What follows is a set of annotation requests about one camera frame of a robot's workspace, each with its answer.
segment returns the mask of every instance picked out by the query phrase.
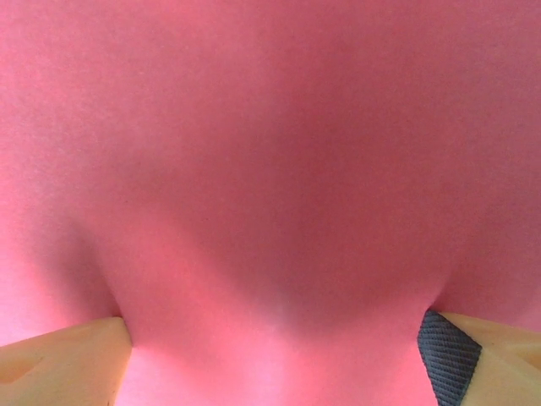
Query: pink surface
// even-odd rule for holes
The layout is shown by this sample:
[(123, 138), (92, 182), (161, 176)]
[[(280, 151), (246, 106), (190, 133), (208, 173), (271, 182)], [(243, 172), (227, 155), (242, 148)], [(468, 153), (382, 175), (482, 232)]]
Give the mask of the pink surface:
[(118, 406), (434, 406), (434, 302), (541, 330), (540, 49), (526, 0), (4, 1), (0, 344), (122, 315)]

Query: beige plastic piece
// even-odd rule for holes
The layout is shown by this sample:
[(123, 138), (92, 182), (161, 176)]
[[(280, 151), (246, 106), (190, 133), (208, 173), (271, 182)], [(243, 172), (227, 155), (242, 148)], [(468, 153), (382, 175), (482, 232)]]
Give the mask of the beige plastic piece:
[(541, 333), (442, 315), (483, 347), (461, 406), (541, 405)]
[(110, 317), (0, 348), (2, 406), (113, 406), (131, 354)]

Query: dark gray fabric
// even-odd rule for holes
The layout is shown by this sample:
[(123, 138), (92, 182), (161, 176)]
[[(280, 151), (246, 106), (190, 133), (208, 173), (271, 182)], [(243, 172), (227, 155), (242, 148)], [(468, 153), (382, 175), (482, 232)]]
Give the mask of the dark gray fabric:
[(477, 366), (481, 346), (432, 310), (424, 315), (418, 346), (438, 405), (460, 405)]

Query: pink cloth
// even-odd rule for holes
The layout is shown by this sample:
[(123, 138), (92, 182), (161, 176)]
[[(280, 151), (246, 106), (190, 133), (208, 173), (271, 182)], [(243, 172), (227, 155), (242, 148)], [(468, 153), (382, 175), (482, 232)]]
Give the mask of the pink cloth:
[(0, 344), (118, 406), (426, 405), (424, 311), (541, 330), (535, 1), (8, 0)]

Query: pink fabric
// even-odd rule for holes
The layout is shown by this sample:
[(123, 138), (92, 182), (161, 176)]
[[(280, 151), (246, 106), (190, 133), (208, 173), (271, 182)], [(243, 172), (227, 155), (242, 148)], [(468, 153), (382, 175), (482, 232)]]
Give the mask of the pink fabric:
[(4, 1), (0, 344), (122, 315), (118, 406), (434, 406), (433, 303), (541, 330), (539, 49), (531, 0)]

